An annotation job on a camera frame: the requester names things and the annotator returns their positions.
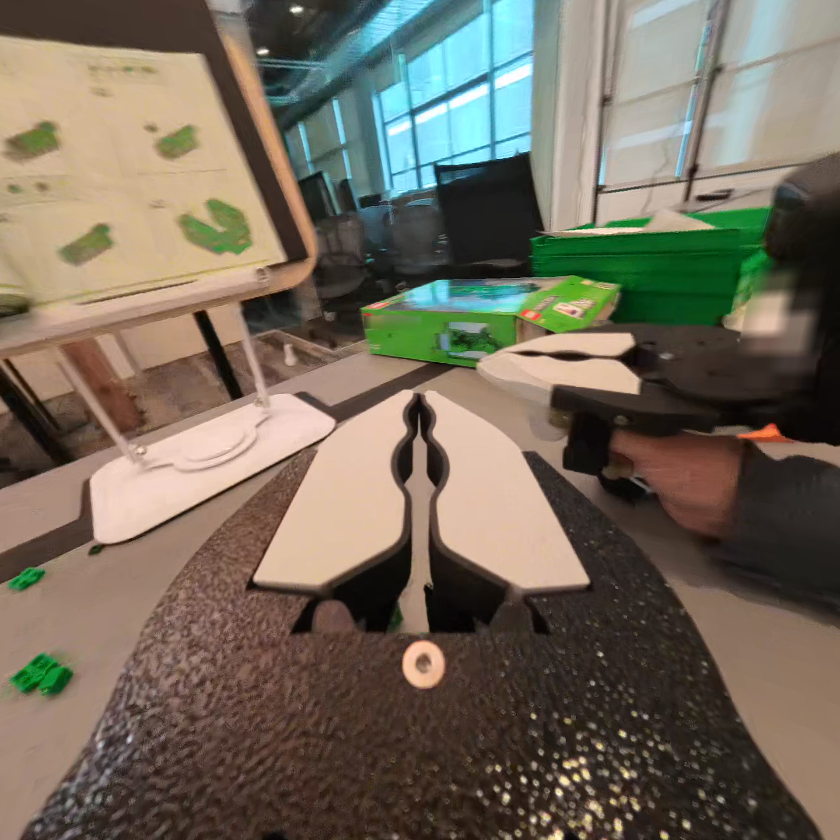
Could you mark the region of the white paper sheet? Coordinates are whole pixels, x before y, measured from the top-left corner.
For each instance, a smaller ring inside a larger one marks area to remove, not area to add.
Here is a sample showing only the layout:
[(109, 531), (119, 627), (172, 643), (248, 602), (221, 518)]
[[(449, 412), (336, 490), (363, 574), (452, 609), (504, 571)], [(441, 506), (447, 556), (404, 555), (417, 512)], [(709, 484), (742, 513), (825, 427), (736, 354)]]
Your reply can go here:
[(610, 237), (619, 235), (672, 234), (715, 230), (715, 226), (686, 214), (664, 209), (646, 220), (626, 220), (600, 227), (576, 227), (554, 232), (541, 232), (553, 238)]

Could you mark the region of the white frosted glass partition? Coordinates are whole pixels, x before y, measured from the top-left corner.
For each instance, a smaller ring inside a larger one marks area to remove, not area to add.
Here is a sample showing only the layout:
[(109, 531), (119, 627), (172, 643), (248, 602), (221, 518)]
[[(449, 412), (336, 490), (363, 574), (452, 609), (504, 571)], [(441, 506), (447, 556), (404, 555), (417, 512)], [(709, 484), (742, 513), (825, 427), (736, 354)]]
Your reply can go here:
[(592, 220), (838, 152), (838, 1), (609, 2)]

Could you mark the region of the black office chair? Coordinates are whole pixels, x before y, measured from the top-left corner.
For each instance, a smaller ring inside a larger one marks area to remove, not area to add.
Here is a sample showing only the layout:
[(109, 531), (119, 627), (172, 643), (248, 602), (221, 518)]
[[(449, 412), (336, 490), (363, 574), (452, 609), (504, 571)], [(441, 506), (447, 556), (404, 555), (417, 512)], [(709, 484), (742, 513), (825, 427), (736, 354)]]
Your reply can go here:
[(543, 229), (530, 154), (434, 164), (434, 174), (448, 242), (446, 277), (530, 277), (531, 241)]

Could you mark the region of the person's right hand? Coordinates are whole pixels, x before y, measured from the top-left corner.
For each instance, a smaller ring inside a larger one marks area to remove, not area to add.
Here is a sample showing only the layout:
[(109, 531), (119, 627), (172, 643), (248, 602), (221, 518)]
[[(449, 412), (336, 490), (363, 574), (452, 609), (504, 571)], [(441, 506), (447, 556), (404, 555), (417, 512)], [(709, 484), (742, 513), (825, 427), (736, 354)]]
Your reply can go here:
[(648, 484), (683, 529), (721, 539), (732, 522), (747, 444), (737, 437), (647, 437), (617, 431), (611, 456)]

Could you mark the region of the book stand with white base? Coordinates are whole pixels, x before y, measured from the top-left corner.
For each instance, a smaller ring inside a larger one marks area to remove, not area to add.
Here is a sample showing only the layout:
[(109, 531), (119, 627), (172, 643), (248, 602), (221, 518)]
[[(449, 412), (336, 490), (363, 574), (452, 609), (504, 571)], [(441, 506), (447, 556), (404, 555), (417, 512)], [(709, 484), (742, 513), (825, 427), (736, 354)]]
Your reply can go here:
[(285, 144), (244, 43), (247, 27), (225, 2), (2, 2), (2, 37), (74, 46), (198, 54), (267, 200), (288, 261), (243, 268), (107, 300), (2, 309), (2, 358), (55, 349), (145, 322), (235, 305), (255, 380), (250, 403), (162, 441), (128, 440), (68, 360), (61, 365), (121, 455), (90, 478), (92, 537), (106, 545), (139, 537), (327, 437), (334, 421), (302, 400), (270, 395), (240, 303), (310, 278), (316, 235)]

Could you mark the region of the scattered loose green bricks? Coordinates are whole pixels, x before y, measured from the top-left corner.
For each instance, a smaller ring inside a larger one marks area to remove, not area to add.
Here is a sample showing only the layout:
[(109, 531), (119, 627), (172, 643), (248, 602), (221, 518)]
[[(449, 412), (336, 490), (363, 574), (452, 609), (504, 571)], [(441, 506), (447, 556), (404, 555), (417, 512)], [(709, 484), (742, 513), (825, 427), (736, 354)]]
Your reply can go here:
[(107, 629), (98, 615), (101, 547), (75, 549), (2, 587), (2, 685), (55, 697), (85, 673)]

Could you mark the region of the grey office chair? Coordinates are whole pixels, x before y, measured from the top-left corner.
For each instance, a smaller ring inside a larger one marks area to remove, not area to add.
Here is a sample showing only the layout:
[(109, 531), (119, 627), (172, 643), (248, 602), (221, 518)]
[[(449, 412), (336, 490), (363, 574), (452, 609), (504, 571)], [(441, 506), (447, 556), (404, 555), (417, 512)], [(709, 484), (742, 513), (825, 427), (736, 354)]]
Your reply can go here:
[(313, 282), (322, 316), (327, 323), (338, 320), (354, 302), (369, 278), (364, 223), (357, 212), (323, 219), (316, 225), (318, 257)]

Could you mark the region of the large office window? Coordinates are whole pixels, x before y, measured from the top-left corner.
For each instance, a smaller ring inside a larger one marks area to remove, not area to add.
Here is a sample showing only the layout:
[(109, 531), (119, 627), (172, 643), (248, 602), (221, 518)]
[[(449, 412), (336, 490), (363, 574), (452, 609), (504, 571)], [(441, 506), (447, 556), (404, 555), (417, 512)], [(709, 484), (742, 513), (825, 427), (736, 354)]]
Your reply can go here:
[(430, 189), (438, 165), (529, 153), (535, 3), (463, 2), (391, 50), (371, 105), (384, 184)]

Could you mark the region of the wooden table with black legs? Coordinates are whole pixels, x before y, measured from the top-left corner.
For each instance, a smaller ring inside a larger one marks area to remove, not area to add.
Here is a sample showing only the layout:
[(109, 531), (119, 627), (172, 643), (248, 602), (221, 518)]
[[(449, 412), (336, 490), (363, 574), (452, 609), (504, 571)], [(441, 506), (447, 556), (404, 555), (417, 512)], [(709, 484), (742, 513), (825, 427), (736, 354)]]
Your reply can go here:
[(69, 361), (117, 429), (138, 437), (254, 390), (235, 307), (216, 308), (2, 358), (2, 373), (72, 458), (111, 439), (72, 384)]

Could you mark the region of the grey desk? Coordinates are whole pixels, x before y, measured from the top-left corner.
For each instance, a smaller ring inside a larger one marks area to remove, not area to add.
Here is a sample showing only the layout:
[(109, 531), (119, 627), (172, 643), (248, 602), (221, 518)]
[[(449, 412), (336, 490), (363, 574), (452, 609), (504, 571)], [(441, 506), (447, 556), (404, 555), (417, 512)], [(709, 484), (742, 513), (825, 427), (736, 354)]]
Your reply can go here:
[(436, 390), (532, 452), (592, 577), (547, 633), (295, 633), (249, 579), (312, 454), (99, 558), (107, 636), (53, 697), (2, 685), (2, 838), (838, 838), (838, 619), (627, 510), (476, 374), (362, 355), (284, 384)]

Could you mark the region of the instruction booklet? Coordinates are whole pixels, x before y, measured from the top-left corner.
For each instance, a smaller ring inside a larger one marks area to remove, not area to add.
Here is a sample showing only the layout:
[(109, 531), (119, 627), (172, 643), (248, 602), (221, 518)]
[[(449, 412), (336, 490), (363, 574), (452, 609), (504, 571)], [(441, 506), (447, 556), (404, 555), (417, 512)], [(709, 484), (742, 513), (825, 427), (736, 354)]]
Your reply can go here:
[(202, 56), (3, 36), (1, 71), (3, 310), (288, 261)]

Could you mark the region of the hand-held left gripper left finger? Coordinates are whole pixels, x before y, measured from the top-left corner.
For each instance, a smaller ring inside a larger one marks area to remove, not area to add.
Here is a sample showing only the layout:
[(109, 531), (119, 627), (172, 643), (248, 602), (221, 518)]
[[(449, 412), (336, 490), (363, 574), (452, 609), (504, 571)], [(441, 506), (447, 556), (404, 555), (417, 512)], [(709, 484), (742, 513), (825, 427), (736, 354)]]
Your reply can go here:
[(257, 566), (255, 586), (329, 596), (397, 550), (411, 526), (399, 457), (416, 434), (414, 391), (352, 417), (318, 447)]

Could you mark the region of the stack of green crates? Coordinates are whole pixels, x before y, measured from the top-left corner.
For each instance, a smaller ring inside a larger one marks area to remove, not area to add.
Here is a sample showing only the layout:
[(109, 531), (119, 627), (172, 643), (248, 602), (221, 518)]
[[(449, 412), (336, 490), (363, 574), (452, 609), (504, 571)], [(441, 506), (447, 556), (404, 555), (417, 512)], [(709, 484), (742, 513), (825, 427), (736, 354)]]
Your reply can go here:
[(692, 227), (647, 231), (661, 215), (538, 235), (531, 240), (532, 273), (617, 284), (615, 322), (721, 323), (749, 301), (770, 266), (763, 238), (771, 208), (688, 213)]

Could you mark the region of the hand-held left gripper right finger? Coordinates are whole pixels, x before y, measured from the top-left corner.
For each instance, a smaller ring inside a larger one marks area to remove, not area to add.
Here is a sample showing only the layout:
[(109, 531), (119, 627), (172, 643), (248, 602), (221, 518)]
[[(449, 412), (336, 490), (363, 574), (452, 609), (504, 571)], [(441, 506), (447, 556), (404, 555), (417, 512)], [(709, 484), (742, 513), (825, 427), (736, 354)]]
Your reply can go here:
[(590, 578), (520, 447), (438, 392), (424, 393), (423, 407), (436, 486), (431, 545), (503, 591), (586, 589)]

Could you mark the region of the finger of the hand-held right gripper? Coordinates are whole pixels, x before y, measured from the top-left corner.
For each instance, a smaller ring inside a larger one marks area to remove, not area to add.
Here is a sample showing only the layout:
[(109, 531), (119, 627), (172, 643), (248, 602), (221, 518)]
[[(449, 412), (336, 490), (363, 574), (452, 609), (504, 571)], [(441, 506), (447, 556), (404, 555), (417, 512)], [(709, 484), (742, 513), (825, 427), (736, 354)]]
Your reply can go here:
[(519, 355), (548, 355), (573, 358), (620, 358), (636, 347), (630, 332), (552, 333), (513, 346)]
[(494, 353), (477, 365), (488, 383), (527, 402), (549, 405), (557, 387), (639, 396), (642, 382), (617, 359), (560, 360), (548, 355)]

